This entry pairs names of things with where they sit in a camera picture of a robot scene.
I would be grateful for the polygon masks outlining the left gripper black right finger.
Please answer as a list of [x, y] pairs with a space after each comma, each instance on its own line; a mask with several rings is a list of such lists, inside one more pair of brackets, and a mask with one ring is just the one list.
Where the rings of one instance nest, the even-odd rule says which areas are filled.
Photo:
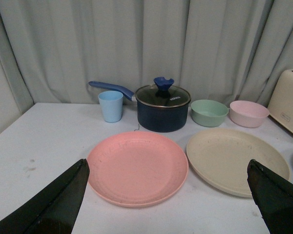
[[293, 234], [293, 184], [252, 159], [247, 166], [251, 195], [271, 234]]

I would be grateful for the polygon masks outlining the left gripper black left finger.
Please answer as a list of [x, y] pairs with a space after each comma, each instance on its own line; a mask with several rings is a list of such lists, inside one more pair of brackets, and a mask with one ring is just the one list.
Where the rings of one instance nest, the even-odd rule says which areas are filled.
[[29, 201], [0, 221], [0, 234], [70, 234], [90, 169], [80, 159]]

